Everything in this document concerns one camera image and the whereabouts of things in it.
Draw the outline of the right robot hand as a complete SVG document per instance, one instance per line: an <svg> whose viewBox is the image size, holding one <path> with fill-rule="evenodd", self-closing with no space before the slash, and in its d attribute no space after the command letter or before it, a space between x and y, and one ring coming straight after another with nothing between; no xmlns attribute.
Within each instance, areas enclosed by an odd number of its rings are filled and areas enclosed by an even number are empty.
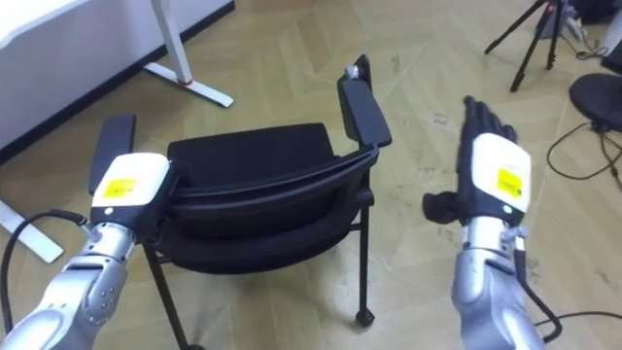
<svg viewBox="0 0 622 350"><path fill-rule="evenodd" d="M518 145L514 127L486 103L468 95L464 105L457 188L424 194L424 216L441 225L458 221L465 226L476 218L490 217L517 227L531 201L531 156Z"/></svg>

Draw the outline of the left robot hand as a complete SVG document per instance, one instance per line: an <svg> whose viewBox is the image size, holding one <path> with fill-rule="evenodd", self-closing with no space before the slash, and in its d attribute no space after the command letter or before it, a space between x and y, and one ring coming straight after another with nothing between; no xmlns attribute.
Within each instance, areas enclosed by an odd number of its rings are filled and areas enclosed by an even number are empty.
<svg viewBox="0 0 622 350"><path fill-rule="evenodd" d="M177 183L172 161L162 154L117 156L94 191L90 219L128 228L142 243L155 234Z"/></svg>

